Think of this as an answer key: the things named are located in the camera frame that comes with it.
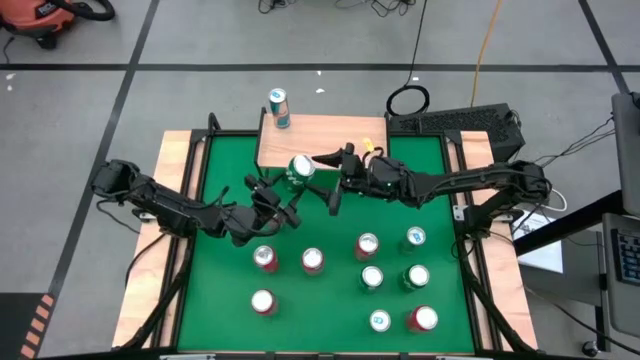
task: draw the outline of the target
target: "can lid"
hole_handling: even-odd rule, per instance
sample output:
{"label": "can lid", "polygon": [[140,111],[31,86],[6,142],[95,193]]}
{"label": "can lid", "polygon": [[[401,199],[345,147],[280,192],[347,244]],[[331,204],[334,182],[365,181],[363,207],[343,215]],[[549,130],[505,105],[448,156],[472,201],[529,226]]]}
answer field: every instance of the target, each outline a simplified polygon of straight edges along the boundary
{"label": "can lid", "polygon": [[371,313],[369,317],[369,324],[371,328],[377,332],[384,332],[391,327],[391,317],[389,313],[384,310],[376,310]]}
{"label": "can lid", "polygon": [[273,261],[274,251],[271,246],[261,245],[253,252],[253,261],[258,265],[268,265]]}
{"label": "can lid", "polygon": [[416,313],[416,321],[421,328],[431,330],[438,324],[438,314],[428,306],[421,306]]}
{"label": "can lid", "polygon": [[413,245],[422,245],[426,239],[427,235],[420,227],[414,226],[407,230],[407,240]]}
{"label": "can lid", "polygon": [[316,171],[313,161],[307,155],[296,155],[293,158],[293,168],[302,176],[311,176]]}
{"label": "can lid", "polygon": [[358,246],[362,251],[374,252],[378,249],[378,238],[372,233],[364,233],[358,238]]}
{"label": "can lid", "polygon": [[273,295],[269,290],[258,290],[251,298],[251,307],[255,311],[265,312],[273,306]]}
{"label": "can lid", "polygon": [[317,268],[322,264],[322,251],[316,248],[308,248],[302,254],[302,263],[309,268]]}
{"label": "can lid", "polygon": [[416,286],[425,286],[429,282],[429,270],[422,265],[413,265],[409,269],[409,280]]}
{"label": "can lid", "polygon": [[382,284],[382,279],[384,279],[384,275],[382,274],[382,270],[377,266],[367,266],[362,269],[362,281],[364,281],[367,286],[378,287]]}
{"label": "can lid", "polygon": [[271,102],[281,103],[286,99],[287,99],[287,93],[280,88],[275,88],[269,91],[269,101]]}

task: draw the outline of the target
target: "orange vacuum cleaner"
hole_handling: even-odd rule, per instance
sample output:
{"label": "orange vacuum cleaner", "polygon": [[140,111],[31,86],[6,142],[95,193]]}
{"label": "orange vacuum cleaner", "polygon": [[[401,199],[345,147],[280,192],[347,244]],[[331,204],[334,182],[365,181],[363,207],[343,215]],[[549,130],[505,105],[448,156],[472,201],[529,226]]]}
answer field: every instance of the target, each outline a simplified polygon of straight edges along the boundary
{"label": "orange vacuum cleaner", "polygon": [[108,21],[116,15],[109,0],[97,0],[104,12],[70,0],[0,0],[0,27],[14,35],[33,38],[43,49],[55,49],[57,35],[71,27],[76,16]]}

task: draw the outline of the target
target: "white paper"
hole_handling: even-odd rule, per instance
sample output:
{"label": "white paper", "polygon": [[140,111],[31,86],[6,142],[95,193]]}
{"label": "white paper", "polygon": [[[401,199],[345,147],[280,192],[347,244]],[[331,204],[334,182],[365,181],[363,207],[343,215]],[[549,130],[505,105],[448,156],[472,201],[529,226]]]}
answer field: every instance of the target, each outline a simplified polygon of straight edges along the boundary
{"label": "white paper", "polygon": [[[518,227],[520,222],[529,216],[529,213],[529,211],[525,211],[524,215],[513,223],[513,227]],[[518,239],[545,226],[547,223],[548,221],[544,216],[534,213],[529,219],[527,219],[527,222],[513,234],[513,238]],[[556,241],[553,244],[549,244],[538,250],[521,255],[518,257],[518,262],[522,265],[533,266],[538,269],[549,270],[562,274],[562,242]]]}

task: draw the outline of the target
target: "yellow object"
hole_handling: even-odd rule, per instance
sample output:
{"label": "yellow object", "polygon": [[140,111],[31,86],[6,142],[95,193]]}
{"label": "yellow object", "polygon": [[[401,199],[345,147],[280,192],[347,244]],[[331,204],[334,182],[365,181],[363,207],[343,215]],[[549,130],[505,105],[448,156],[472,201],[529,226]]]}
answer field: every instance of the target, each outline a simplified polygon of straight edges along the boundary
{"label": "yellow object", "polygon": [[491,21],[489,22],[489,29],[487,30],[487,34],[484,36],[484,41],[482,42],[482,48],[480,48],[480,55],[478,55],[478,63],[476,64],[476,72],[473,75],[473,91],[471,92],[471,107],[473,107],[473,100],[476,98],[476,87],[478,86],[478,72],[480,72],[480,64],[482,63],[482,58],[484,57],[484,50],[487,48],[487,44],[489,43],[489,38],[491,37],[491,32],[493,32],[493,25],[496,23],[496,18],[498,17],[498,11],[500,11],[500,6],[502,6],[502,0],[498,0],[496,4],[496,8],[493,10],[493,15],[491,15]]}
{"label": "yellow object", "polygon": [[367,147],[367,151],[373,151],[374,150],[373,142],[371,141],[371,139],[364,138],[364,139],[362,139],[362,142],[364,142],[364,146]]}

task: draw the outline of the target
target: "metal stand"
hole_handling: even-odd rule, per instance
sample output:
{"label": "metal stand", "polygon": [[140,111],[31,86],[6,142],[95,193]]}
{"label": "metal stand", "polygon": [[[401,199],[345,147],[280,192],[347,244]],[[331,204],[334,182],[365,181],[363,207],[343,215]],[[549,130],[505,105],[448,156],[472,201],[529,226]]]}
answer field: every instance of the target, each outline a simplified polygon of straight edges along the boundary
{"label": "metal stand", "polygon": [[590,226],[599,224],[602,222],[602,215],[605,213],[627,214],[623,207],[621,190],[600,198],[562,219],[515,240],[513,246],[516,250],[516,255],[520,256],[529,253]]}

